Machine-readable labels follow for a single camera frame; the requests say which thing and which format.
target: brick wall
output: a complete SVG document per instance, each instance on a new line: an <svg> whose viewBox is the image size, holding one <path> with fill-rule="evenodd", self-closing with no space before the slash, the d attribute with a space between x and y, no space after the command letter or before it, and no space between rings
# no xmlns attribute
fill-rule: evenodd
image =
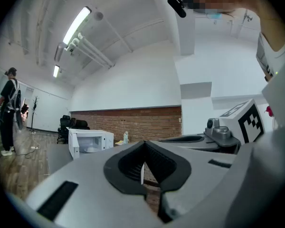
<svg viewBox="0 0 285 228"><path fill-rule="evenodd" d="M132 110L72 112L71 117L85 120L95 130L114 133L116 142L129 132L129 141L161 140L181 135L181 107L162 107ZM145 165L144 178L155 181Z"/></svg>

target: white shoe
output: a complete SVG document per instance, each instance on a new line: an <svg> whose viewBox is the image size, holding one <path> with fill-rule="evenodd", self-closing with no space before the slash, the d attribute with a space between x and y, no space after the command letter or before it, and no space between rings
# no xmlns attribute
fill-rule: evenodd
<svg viewBox="0 0 285 228"><path fill-rule="evenodd" d="M2 154L3 156L9 156L9 155L12 155L13 152L12 152L11 150L9 150L9 151L2 150L2 151L1 151L1 154Z"/></svg>

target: person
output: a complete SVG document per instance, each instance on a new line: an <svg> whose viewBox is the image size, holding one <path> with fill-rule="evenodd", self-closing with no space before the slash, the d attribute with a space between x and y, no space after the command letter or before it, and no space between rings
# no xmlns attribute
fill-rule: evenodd
<svg viewBox="0 0 285 228"><path fill-rule="evenodd" d="M230 14L238 8L255 12L261 23L256 58L267 81L285 64L285 24L267 0L186 0L199 13Z"/></svg>
<svg viewBox="0 0 285 228"><path fill-rule="evenodd" d="M14 151L14 142L13 142L13 124L14 124L14 111L7 107L10 98L15 93L15 86L18 85L18 81L16 79L16 69L14 67L10 68L7 72L7 76L9 78L8 82L5 84L0 98L0 106L1 114L0 114L0 132L1 132L1 140L3 144L4 150L1 151L3 156L12 155L12 151Z"/></svg>

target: black clip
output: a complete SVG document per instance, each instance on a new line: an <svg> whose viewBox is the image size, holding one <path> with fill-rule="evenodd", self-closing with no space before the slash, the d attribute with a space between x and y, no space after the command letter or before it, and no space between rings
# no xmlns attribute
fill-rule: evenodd
<svg viewBox="0 0 285 228"><path fill-rule="evenodd" d="M168 3L181 18L187 16L186 11L184 10L185 5L182 0L168 0Z"/></svg>

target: person wearing black clothes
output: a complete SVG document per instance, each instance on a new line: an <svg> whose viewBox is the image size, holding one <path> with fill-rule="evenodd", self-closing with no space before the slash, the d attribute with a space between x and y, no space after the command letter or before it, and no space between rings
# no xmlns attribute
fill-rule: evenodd
<svg viewBox="0 0 285 228"><path fill-rule="evenodd" d="M13 142L13 123L14 123L14 111L7 108L7 104L9 102L9 97L11 98L15 93L15 86L12 80L15 80L16 85L18 85L16 79L16 69L10 68L7 72L8 82L5 84L0 98L0 106L1 114L0 114L0 132L1 132L1 140L3 144L4 150L1 151L3 156L12 155L12 151L14 150L14 142Z"/></svg>

